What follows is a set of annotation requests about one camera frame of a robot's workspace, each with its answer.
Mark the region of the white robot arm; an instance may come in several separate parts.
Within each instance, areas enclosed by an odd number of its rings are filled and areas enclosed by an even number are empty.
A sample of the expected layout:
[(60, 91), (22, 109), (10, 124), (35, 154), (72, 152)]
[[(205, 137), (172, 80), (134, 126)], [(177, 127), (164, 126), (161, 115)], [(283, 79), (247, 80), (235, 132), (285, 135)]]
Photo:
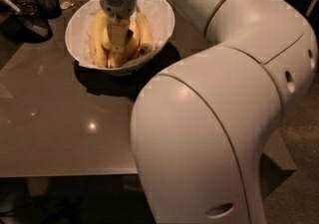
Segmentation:
[[(307, 93), (318, 62), (308, 21), (284, 0), (168, 0), (208, 48), (155, 75), (131, 140), (157, 224), (266, 224), (263, 147)], [(101, 0), (128, 17), (135, 0)]]

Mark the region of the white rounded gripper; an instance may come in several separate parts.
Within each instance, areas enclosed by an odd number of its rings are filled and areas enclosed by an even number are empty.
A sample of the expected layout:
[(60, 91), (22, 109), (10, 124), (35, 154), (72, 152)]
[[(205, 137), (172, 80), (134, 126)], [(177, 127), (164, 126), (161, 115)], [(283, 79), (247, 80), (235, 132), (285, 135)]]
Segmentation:
[(130, 21), (128, 20), (136, 10), (137, 0), (100, 0), (102, 10), (111, 18), (107, 25), (111, 50), (122, 53), (125, 50)]

